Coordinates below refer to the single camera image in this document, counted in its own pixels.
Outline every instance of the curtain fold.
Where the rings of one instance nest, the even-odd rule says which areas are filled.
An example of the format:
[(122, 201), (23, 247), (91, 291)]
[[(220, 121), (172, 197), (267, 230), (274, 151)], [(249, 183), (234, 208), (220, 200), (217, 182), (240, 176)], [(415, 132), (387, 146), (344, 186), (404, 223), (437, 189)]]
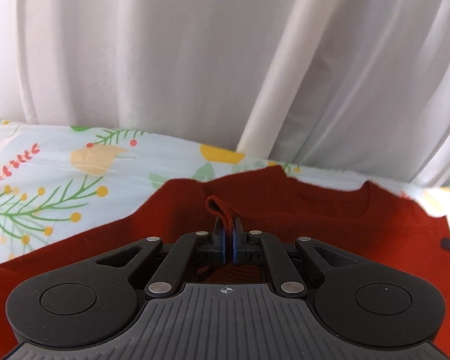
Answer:
[(0, 0), (0, 116), (450, 184), (450, 0)]

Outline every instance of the floral bedsheet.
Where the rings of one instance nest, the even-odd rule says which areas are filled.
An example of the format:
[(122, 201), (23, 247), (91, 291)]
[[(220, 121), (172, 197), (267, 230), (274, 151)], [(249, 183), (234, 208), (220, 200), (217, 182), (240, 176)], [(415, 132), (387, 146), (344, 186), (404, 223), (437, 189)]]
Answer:
[[(0, 119), (0, 263), (132, 214), (169, 179), (209, 181), (275, 162), (117, 128), (29, 126)], [(450, 225), (450, 188), (280, 163), (303, 182), (356, 190), (367, 180)]]

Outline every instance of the green leaf print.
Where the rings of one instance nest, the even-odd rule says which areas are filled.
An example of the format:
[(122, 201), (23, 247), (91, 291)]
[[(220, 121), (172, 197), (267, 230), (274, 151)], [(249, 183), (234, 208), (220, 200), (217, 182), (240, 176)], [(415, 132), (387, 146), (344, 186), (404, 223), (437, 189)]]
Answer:
[(145, 134), (145, 131), (140, 130), (120, 130), (118, 128), (102, 128), (102, 132), (100, 134), (96, 134), (95, 137), (98, 138), (93, 144), (101, 144), (101, 145), (111, 145), (115, 142), (116, 145), (119, 144), (120, 140), (125, 140), (128, 136), (130, 140), (130, 146), (137, 145), (138, 136), (142, 137)]
[(201, 166), (195, 174), (192, 176), (192, 179), (197, 181), (210, 181), (215, 178), (214, 167), (210, 162), (206, 162), (203, 166)]
[(246, 172), (248, 170), (250, 170), (250, 167), (247, 165), (232, 165), (232, 173)]
[(265, 168), (266, 164), (263, 161), (255, 161), (255, 163), (253, 164), (254, 168)]
[(95, 180), (85, 175), (83, 180), (71, 179), (66, 185), (47, 191), (39, 187), (28, 196), (20, 193), (18, 187), (6, 185), (0, 193), (0, 240), (10, 239), (13, 254), (14, 242), (25, 250), (33, 250), (31, 240), (48, 244), (46, 237), (54, 232), (58, 222), (78, 222), (82, 214), (77, 209), (87, 205), (88, 198), (108, 195), (105, 185), (97, 185), (103, 177)]
[(81, 131), (90, 130), (91, 127), (70, 126), (70, 128), (71, 128), (73, 131), (81, 132)]
[(150, 173), (148, 175), (148, 179), (150, 180), (151, 186), (154, 187), (155, 189), (159, 189), (169, 180), (169, 178), (156, 175), (155, 173)]

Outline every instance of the red sweater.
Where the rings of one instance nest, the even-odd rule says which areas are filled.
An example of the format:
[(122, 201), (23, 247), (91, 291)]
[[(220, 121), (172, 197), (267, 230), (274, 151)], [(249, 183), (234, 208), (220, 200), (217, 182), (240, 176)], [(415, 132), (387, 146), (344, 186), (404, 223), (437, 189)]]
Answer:
[[(171, 243), (184, 233), (210, 231), (217, 215), (228, 226), (238, 215), (245, 231), (270, 232), (282, 242), (310, 236), (430, 281), (446, 300), (435, 345), (450, 357), (450, 253), (440, 248), (440, 239), (450, 237), (446, 219), (370, 182), (353, 192), (326, 190), (275, 166), (208, 183), (169, 181), (127, 218), (0, 264), (0, 358), (17, 344), (5, 301), (20, 282), (147, 236)], [(256, 275), (254, 267), (225, 267), (209, 280), (253, 282)]]

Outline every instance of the yellow flower print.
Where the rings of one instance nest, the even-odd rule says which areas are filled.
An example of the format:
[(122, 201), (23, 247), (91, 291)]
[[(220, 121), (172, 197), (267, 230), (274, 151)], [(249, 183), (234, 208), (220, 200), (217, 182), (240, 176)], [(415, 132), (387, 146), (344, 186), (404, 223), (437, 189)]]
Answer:
[(445, 212), (445, 208), (437, 199), (435, 199), (426, 190), (423, 191), (423, 199), (427, 202), (427, 206), (435, 212)]
[(101, 185), (97, 188), (97, 196), (99, 198), (102, 198), (104, 196), (108, 195), (108, 188), (105, 185)]
[(74, 212), (72, 215), (70, 215), (70, 221), (72, 222), (78, 222), (82, 218), (82, 214), (79, 212)]
[(115, 145), (93, 145), (73, 151), (70, 163), (90, 175), (101, 176), (111, 166), (115, 157), (126, 151)]
[(5, 187), (3, 187), (3, 192), (6, 195), (13, 193), (15, 196), (17, 196), (20, 193), (20, 190), (18, 187), (11, 187), (10, 185), (6, 185)]
[(245, 154), (204, 144), (200, 145), (200, 152), (207, 161), (225, 164), (237, 164), (245, 158)]

